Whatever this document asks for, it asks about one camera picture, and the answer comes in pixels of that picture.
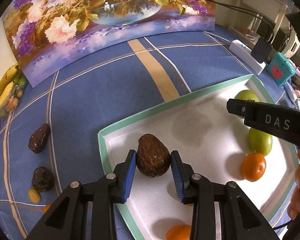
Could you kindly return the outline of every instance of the white power strip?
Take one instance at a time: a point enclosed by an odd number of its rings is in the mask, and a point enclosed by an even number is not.
[[[246,45],[244,45],[239,40],[234,40],[231,42],[229,50],[231,50],[234,54],[236,54],[240,59],[242,59],[245,64],[247,64],[250,68],[252,68],[257,75],[263,71],[266,67],[266,63],[259,63],[256,61],[253,56],[251,56],[251,49],[249,49]]]

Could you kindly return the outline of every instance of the metal screw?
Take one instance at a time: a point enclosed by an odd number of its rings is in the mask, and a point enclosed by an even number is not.
[[[76,187],[79,187],[79,185],[80,185],[80,183],[78,181],[73,181],[73,182],[71,182],[70,187],[76,188]]]
[[[115,178],[115,174],[114,173],[108,173],[106,176],[107,179],[114,179]]]
[[[199,180],[199,179],[201,179],[201,175],[198,173],[195,173],[192,175],[192,179]]]
[[[232,187],[232,188],[235,188],[235,187],[237,187],[237,184],[234,181],[229,181],[228,186]]]

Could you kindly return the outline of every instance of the human hand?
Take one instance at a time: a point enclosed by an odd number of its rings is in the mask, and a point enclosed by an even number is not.
[[[300,160],[300,150],[297,152],[297,157]],[[294,180],[297,184],[293,190],[291,201],[288,206],[288,215],[292,220],[295,220],[297,215],[300,213],[300,164],[294,172]]]

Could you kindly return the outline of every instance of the banana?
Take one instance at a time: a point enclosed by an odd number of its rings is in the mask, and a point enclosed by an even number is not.
[[[2,106],[4,106],[7,103],[7,100],[10,98],[11,93],[13,92],[15,82],[11,81],[6,88],[3,90],[1,96],[0,96],[0,110]]]
[[[19,65],[15,64],[8,68],[3,77],[0,80],[0,96],[3,93],[6,86],[15,78],[19,71]]]

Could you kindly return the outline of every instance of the dark brown fruit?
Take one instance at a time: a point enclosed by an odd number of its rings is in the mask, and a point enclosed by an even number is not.
[[[32,187],[38,192],[46,192],[53,188],[54,177],[46,167],[39,167],[33,171],[31,180]]]
[[[47,123],[41,125],[40,128],[30,136],[29,149],[35,154],[42,152],[47,144],[50,132],[50,127]]]
[[[170,153],[156,136],[147,133],[139,139],[136,162],[143,175],[159,177],[170,167]]]

